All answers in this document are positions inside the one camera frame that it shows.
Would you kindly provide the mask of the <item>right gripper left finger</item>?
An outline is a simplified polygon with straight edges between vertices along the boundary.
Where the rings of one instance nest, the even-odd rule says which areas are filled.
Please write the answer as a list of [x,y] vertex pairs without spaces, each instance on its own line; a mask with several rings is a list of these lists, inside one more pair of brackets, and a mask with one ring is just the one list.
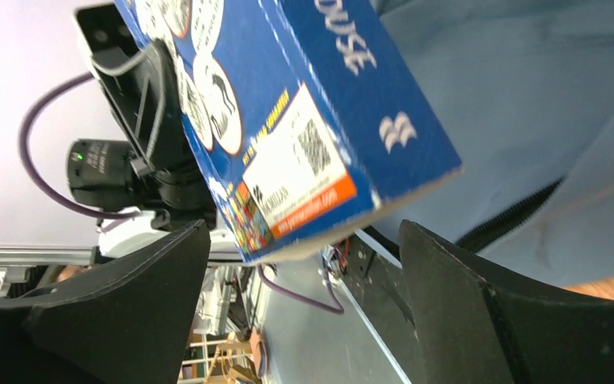
[[0,383],[175,383],[209,257],[191,222],[76,277],[0,298]]

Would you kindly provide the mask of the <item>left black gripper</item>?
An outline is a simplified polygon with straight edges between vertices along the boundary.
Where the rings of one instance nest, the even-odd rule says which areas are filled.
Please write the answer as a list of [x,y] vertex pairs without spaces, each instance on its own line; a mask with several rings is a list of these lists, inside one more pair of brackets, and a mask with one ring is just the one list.
[[107,2],[74,12],[99,81],[139,175],[191,162],[173,36],[155,2]]

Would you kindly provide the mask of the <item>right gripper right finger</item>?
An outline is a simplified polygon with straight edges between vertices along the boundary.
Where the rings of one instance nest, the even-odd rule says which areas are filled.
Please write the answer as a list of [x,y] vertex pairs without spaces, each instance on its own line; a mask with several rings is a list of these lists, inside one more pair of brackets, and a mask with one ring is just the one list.
[[415,222],[402,271],[428,383],[614,383],[614,301],[528,278]]

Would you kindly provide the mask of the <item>dark blue paperback book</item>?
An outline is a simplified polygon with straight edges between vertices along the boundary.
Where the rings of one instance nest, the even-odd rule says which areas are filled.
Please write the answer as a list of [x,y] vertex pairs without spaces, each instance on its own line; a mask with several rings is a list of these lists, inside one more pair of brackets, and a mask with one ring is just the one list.
[[244,261],[312,254],[461,159],[366,1],[160,1],[185,136]]

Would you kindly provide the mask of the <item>blue-grey fabric backpack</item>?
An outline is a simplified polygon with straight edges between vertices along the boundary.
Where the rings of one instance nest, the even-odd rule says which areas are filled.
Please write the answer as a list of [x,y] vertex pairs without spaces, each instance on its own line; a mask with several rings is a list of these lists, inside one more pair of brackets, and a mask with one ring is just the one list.
[[557,286],[614,275],[614,1],[375,1],[463,161],[382,218]]

